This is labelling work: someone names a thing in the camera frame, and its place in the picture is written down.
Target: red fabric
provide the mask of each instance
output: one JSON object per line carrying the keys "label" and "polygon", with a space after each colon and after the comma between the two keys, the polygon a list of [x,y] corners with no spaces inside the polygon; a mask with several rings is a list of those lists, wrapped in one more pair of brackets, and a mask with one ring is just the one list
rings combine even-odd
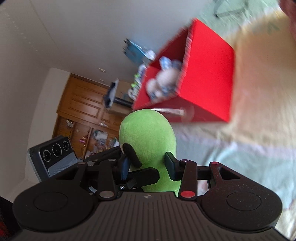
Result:
{"label": "red fabric", "polygon": [[[183,58],[181,77],[176,97],[152,104],[145,85],[160,70],[158,62],[162,56],[171,60]],[[191,121],[229,121],[233,71],[234,50],[209,27],[194,19],[189,29],[182,29],[148,67],[133,109],[190,108],[194,109]],[[171,122],[181,121],[180,117],[165,116]]]}
{"label": "red fabric", "polygon": [[280,0],[280,7],[290,18],[290,31],[296,40],[296,3],[293,0]]}
{"label": "red fabric", "polygon": [[8,229],[3,222],[0,222],[0,237],[9,237]]}

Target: bed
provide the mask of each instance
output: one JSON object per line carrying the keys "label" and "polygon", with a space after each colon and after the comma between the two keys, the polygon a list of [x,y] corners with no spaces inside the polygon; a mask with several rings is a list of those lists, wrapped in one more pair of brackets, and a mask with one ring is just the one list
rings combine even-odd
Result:
{"label": "bed", "polygon": [[[225,2],[218,9],[223,14],[245,4]],[[219,161],[276,192],[283,203],[276,229],[294,240],[296,43],[277,1],[248,4],[241,12],[218,18],[214,1],[198,16],[236,51],[231,121],[172,124],[177,158],[199,165]],[[206,183],[199,182],[198,190],[203,194]]]}

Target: wooden wardrobe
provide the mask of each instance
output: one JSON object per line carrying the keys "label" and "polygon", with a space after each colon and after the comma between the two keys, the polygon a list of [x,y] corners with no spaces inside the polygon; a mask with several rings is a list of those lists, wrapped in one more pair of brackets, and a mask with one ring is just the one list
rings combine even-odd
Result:
{"label": "wooden wardrobe", "polygon": [[118,138],[119,127],[125,115],[108,113],[103,96],[108,86],[71,75],[62,95],[53,137],[68,136],[75,154],[84,159],[87,150],[92,151],[95,130],[108,133],[108,142]]}

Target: red dot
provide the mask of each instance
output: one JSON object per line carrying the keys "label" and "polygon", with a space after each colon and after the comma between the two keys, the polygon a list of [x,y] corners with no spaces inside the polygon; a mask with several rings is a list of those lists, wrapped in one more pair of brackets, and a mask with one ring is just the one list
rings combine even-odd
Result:
{"label": "red dot", "polygon": [[192,198],[195,196],[195,193],[193,191],[183,191],[180,195],[183,198]]}

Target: green plush toy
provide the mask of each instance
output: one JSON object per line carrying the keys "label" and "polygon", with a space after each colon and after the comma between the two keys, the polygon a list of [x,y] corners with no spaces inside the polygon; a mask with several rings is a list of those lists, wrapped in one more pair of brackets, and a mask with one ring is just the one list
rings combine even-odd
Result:
{"label": "green plush toy", "polygon": [[178,194],[181,181],[170,180],[165,167],[164,154],[170,151],[176,156],[176,137],[167,119],[154,110],[138,110],[129,114],[121,123],[120,144],[130,144],[140,162],[141,168],[158,169],[160,179],[156,184],[143,187],[145,192],[174,191]]}

